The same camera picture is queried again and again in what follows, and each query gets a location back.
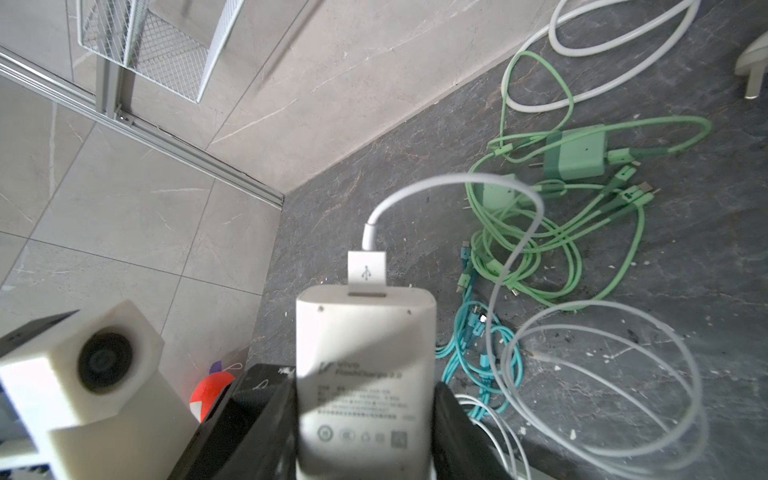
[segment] green charger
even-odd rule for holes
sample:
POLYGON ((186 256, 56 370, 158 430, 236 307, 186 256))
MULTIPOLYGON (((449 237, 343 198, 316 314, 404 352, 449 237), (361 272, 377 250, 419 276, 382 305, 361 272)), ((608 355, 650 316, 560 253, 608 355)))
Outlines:
MULTIPOLYGON (((574 134, 604 125, 558 131, 547 136, 547 145, 566 139, 574 134)), ((544 176, 551 180, 577 180, 601 177, 605 174, 605 151, 608 138, 605 130, 597 130, 573 141, 566 141, 544 153, 544 176)))

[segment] white plastic housing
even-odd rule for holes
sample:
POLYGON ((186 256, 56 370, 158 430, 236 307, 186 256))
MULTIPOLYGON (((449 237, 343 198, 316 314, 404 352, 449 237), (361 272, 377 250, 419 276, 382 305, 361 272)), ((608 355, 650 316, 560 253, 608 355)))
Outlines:
POLYGON ((157 371, 163 340, 129 300, 108 310, 81 310, 0 359, 0 382, 32 445, 19 442, 0 465, 21 454, 48 463, 57 480, 165 480, 194 434, 190 410, 157 371), (105 392, 78 375, 83 345, 95 333, 120 333, 133 358, 105 392))
POLYGON ((432 294, 313 286, 296 299, 296 477, 429 476, 435 387, 432 294))

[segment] camera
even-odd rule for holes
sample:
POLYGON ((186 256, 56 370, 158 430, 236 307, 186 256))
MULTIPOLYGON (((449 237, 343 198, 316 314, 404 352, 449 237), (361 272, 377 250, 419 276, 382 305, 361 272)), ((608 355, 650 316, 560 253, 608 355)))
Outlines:
POLYGON ((167 478, 197 423, 157 371, 163 345, 130 300, 33 320, 0 339, 0 382, 27 432, 0 444, 0 469, 167 478))

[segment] wire mesh basket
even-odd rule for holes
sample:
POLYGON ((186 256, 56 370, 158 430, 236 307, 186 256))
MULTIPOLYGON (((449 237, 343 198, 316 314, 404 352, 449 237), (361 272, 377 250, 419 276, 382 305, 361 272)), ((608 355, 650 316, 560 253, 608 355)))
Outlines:
POLYGON ((150 12, 149 0, 78 0, 78 43, 199 103, 245 0, 227 0, 210 49, 150 12))

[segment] red toy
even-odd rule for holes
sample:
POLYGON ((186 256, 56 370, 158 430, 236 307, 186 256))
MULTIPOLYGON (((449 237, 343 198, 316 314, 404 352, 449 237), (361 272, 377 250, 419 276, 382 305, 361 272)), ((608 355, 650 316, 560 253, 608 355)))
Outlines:
POLYGON ((197 384, 192 396, 190 397, 190 410, 198 422, 202 423, 208 416, 211 407, 214 406, 216 398, 225 386, 235 380, 234 375, 229 372, 216 372, 205 377, 202 382, 197 384))

